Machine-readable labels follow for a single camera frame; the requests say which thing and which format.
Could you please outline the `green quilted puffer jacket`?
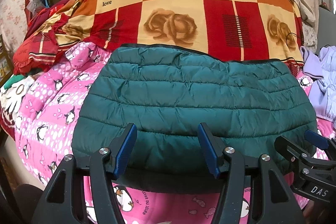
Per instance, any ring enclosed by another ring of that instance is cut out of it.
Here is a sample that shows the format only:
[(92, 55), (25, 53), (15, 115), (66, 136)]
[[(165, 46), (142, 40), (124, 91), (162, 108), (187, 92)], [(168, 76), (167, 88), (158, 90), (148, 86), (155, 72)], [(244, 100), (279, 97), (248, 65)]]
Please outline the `green quilted puffer jacket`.
[(309, 98), (278, 60), (222, 62), (163, 45), (116, 49), (89, 89), (72, 137), (77, 157), (92, 155), (129, 123), (138, 135), (120, 184), (159, 191), (217, 189), (197, 138), (212, 134), (244, 155), (268, 154), (283, 174), (291, 167), (274, 148), (284, 136), (314, 155), (304, 138), (317, 129)]

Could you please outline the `lavender fleece garment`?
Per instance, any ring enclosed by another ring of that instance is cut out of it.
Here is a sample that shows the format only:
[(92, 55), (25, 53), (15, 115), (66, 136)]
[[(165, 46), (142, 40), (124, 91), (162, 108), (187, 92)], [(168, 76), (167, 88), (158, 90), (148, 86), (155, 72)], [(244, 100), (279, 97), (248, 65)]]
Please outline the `lavender fleece garment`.
[(303, 73), (312, 80), (309, 100), (318, 118), (335, 124), (335, 46), (321, 48), (319, 55), (300, 47)]

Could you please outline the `pink penguin bed sheet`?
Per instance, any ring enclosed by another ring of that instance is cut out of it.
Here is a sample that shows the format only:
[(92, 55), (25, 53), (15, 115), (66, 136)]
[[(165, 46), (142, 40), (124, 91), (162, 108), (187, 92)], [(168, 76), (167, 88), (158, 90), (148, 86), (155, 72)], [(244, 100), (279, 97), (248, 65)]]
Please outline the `pink penguin bed sheet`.
[[(15, 121), (16, 145), (23, 164), (41, 183), (49, 182), (64, 155), (74, 154), (71, 143), (80, 109), (114, 51), (91, 42), (77, 44), (41, 74), (23, 98)], [(308, 95), (309, 77), (299, 74), (295, 78)], [(316, 121), (315, 132), (334, 137), (329, 122), (317, 117)], [(327, 158), (318, 148), (313, 156)], [(284, 176), (287, 182), (293, 181), (291, 172)], [(127, 223), (210, 223), (219, 196), (218, 190), (173, 192), (169, 185), (154, 192), (125, 186), (119, 180), (113, 190)]]

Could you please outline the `grey cabinet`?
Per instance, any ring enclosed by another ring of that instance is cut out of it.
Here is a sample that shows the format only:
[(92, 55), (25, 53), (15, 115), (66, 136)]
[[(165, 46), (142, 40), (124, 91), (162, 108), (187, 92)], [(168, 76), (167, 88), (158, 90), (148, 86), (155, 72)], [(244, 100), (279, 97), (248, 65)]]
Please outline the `grey cabinet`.
[(323, 47), (335, 46), (336, 16), (323, 7), (319, 7), (317, 39), (317, 53), (319, 53)]

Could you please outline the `white green patterned cloth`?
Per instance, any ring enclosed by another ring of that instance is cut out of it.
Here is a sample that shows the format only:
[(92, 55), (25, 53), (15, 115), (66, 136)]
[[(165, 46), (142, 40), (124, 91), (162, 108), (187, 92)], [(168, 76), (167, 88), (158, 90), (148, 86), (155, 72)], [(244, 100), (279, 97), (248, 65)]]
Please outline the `white green patterned cloth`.
[(7, 133), (14, 131), (22, 100), (34, 82), (31, 76), (12, 75), (1, 87), (1, 127)]

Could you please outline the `red frilled pillow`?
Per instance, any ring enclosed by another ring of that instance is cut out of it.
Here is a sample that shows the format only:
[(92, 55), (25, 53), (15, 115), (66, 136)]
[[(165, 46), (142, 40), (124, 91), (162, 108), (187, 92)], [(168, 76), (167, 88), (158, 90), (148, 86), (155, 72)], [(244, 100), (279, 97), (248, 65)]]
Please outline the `red frilled pillow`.
[(33, 69), (48, 71), (65, 51), (80, 38), (63, 30), (74, 11), (74, 0), (68, 1), (27, 38), (13, 55), (15, 75), (26, 75)]

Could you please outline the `red orange rose blanket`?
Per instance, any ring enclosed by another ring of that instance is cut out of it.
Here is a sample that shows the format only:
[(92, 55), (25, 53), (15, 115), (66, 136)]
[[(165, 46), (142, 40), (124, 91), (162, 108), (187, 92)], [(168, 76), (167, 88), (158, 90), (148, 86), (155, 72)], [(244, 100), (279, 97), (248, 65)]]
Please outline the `red orange rose blanket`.
[(222, 61), (279, 59), (303, 65), (301, 15), (292, 0), (76, 0), (63, 28), (113, 50), (167, 44)]

